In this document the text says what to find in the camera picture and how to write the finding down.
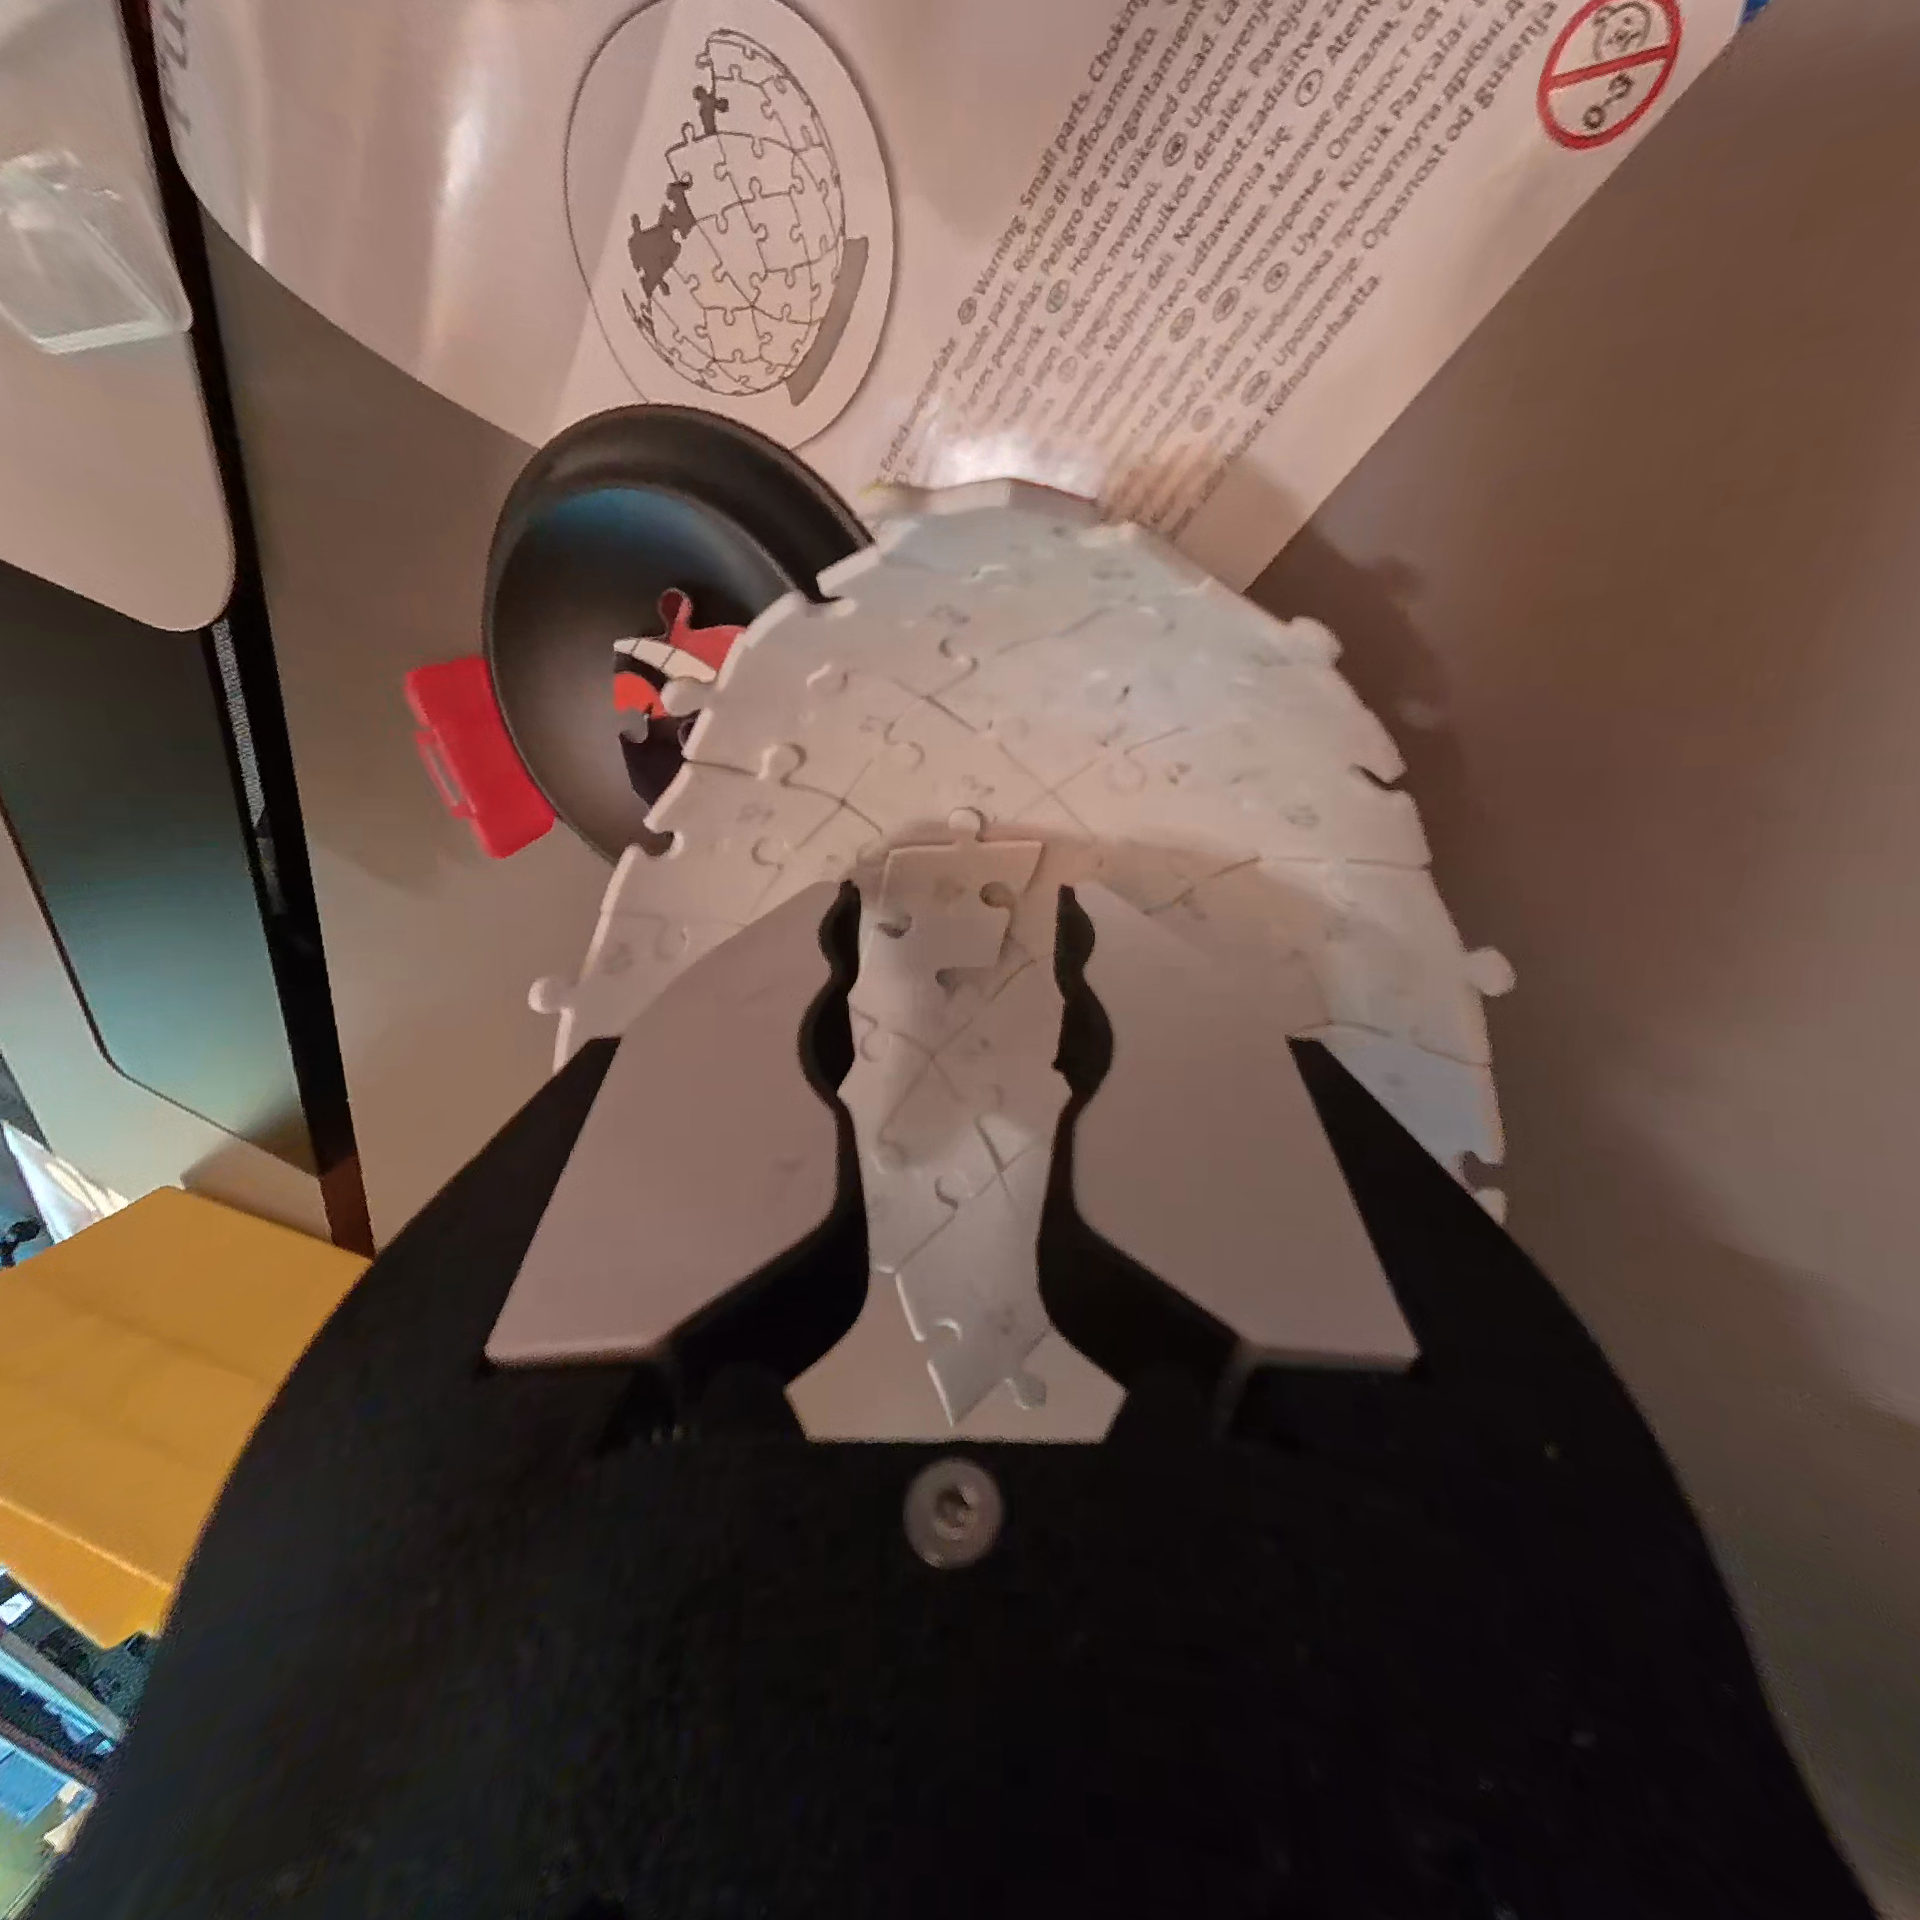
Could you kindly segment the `joined white puzzle ball section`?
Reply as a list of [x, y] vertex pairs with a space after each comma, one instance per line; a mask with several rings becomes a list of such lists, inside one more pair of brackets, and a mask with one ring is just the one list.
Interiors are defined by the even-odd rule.
[[[721, 667], [692, 640], [617, 665], [692, 671], [711, 707], [625, 845], [576, 975], [532, 1006], [556, 1063], [815, 879], [861, 894], [843, 1097], [873, 1292], [795, 1384], [821, 1437], [1097, 1437], [1117, 1388], [1069, 1358], [1035, 1273], [1063, 996], [1053, 913], [1092, 879], [1324, 1043], [1463, 1183], [1503, 1132], [1488, 996], [1431, 873], [1403, 759], [1319, 623], [1276, 619], [1132, 524], [1041, 487], [909, 493], [875, 545], [791, 593]], [[928, 972], [877, 935], [893, 848], [1041, 840], [999, 963]]]

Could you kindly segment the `red plastic clip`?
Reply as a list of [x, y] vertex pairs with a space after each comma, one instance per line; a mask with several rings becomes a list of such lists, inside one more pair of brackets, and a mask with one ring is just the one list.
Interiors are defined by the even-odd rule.
[[487, 856], [513, 856], [551, 831], [556, 809], [511, 743], [483, 656], [421, 662], [403, 694], [427, 777]]

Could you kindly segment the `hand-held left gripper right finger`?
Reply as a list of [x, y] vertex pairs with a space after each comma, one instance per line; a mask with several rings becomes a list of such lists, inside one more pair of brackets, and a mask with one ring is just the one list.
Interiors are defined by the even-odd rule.
[[1283, 1015], [1102, 884], [1063, 886], [1053, 973], [1053, 1329], [1123, 1388], [1232, 1388], [1269, 1363], [1405, 1371], [1416, 1339]]

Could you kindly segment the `black round puzzle stand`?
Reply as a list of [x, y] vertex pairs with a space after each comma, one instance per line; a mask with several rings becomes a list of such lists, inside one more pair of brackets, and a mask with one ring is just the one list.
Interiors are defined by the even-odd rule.
[[701, 627], [748, 627], [873, 529], [795, 452], [684, 405], [628, 405], [563, 429], [496, 518], [485, 659], [502, 726], [591, 853], [655, 848], [615, 709], [615, 644], [654, 638], [680, 592]]

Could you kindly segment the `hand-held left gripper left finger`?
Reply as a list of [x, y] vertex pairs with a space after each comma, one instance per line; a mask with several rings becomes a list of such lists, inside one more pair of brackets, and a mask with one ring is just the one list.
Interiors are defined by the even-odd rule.
[[852, 1329], [869, 1222], [852, 1117], [859, 899], [812, 883], [612, 1045], [487, 1337], [502, 1369], [648, 1359], [792, 1383]]

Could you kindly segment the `yellow plastic bin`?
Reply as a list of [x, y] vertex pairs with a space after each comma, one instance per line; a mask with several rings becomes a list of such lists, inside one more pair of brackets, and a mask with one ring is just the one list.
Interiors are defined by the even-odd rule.
[[1, 1560], [101, 1645], [159, 1631], [235, 1460], [368, 1260], [158, 1188], [1, 1277]]

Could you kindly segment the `single white puzzle piece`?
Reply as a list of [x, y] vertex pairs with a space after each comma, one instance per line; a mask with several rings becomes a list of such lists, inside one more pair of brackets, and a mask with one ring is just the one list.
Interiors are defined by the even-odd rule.
[[1041, 853], [1038, 839], [974, 836], [893, 848], [880, 868], [877, 935], [928, 972], [989, 969]]

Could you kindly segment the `small clear plastic box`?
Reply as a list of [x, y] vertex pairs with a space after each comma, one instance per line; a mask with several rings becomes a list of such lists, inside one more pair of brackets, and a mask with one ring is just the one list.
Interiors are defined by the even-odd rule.
[[1, 318], [54, 356], [184, 335], [192, 308], [153, 207], [70, 150], [1, 165]]

